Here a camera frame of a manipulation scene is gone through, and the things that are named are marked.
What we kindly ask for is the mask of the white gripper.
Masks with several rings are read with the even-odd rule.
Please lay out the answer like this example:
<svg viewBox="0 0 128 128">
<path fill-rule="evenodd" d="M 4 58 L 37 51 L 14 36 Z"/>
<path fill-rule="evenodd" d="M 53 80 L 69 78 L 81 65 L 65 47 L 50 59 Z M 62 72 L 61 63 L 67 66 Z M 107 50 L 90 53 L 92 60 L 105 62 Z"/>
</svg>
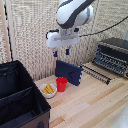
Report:
<svg viewBox="0 0 128 128">
<path fill-rule="evenodd" d="M 46 46 L 49 48 L 56 48 L 77 44 L 79 40 L 78 32 L 78 28 L 50 30 L 46 34 Z M 58 56 L 57 50 L 53 53 L 54 57 Z M 66 55 L 69 54 L 70 49 L 66 49 Z"/>
</svg>

